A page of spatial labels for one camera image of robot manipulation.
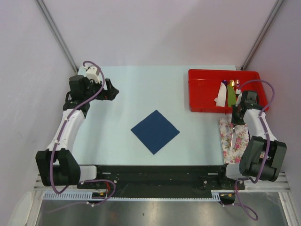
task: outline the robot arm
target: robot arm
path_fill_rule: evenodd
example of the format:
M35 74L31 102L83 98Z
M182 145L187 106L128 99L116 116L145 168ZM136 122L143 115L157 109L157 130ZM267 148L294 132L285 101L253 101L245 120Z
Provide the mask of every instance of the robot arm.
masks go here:
M269 153L264 164L260 180L275 181L280 173L280 169L286 153L286 144L277 141L276 137L271 133L265 113L259 116L262 106L257 104L257 93L254 91L244 91L241 98L233 106L232 124L248 125L250 141L242 155L240 163L230 164L226 167L226 177L230 179L257 177L263 158L261 154L265 153L267 147L267 136L265 128L260 120L262 118L265 123L267 133L269 134Z
M50 156L55 144L57 144L57 147L53 165L53 179L56 186L77 185L80 181L91 180L96 177L96 166L79 166L72 155L77 132L90 108L89 102L74 111L68 119L68 123L65 123L70 112L97 93L102 86L98 69L94 66L84 68L86 70L85 75L75 75L69 79L70 92L66 95L62 121L54 139L45 151L38 151L36 154L36 162L44 186L51 186L49 166ZM107 90L103 89L97 95L97 100L113 100L119 93L112 86L110 79L106 79L105 82ZM58 142L57 137L59 137L62 128L63 131Z

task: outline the square blue fabric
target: square blue fabric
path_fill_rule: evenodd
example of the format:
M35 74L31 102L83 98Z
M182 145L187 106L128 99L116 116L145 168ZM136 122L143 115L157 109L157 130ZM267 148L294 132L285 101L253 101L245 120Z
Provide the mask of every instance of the square blue fabric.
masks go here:
M157 110L133 127L131 131L153 154L180 133Z

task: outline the knife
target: knife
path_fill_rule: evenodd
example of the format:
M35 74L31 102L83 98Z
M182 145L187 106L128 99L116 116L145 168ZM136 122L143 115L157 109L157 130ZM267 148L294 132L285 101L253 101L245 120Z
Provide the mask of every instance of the knife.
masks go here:
M236 143L236 132L235 132L235 126L233 125L230 150L234 149L235 143Z

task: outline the metal pole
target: metal pole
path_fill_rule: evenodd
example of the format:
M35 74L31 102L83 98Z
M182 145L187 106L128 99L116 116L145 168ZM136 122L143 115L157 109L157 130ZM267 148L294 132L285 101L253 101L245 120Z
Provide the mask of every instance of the metal pole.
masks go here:
M43 0L35 0L42 15L44 16L45 20L46 20L46 23L48 24L51 32L53 33L57 43L59 44L61 50L63 51L65 57L67 58L68 60L68 63L70 64L70 66L72 67L72 69L74 70L75 73L77 73L78 71L78 68L77 66L75 65L75 62L73 60L73 57L61 35L61 33L59 32L49 10L47 9L45 3Z
M245 71L247 69L247 67L250 64L251 59L253 58L253 56L255 55L256 50L258 49L260 43L262 42L264 36L266 35L268 29L270 28L270 26L272 25L276 15L278 14L280 8L283 6L285 0L277 0L273 9L271 10L266 22L264 23L263 28L261 29L251 51L249 52L248 56L246 57L246 60L244 62L244 64L241 66L241 70Z

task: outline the floral cloth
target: floral cloth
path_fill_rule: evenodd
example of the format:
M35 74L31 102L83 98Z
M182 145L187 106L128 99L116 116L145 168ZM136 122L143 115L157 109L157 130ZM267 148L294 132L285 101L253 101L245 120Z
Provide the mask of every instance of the floral cloth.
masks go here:
M243 155L248 143L249 143L249 135L248 135L248 127L244 126L236 126L236 143L232 150L231 148L231 138L233 132L233 126L231 124L231 119L220 119L219 127L221 133L221 143L222 143L222 153L224 157L224 163L238 163L240 162L240 158Z

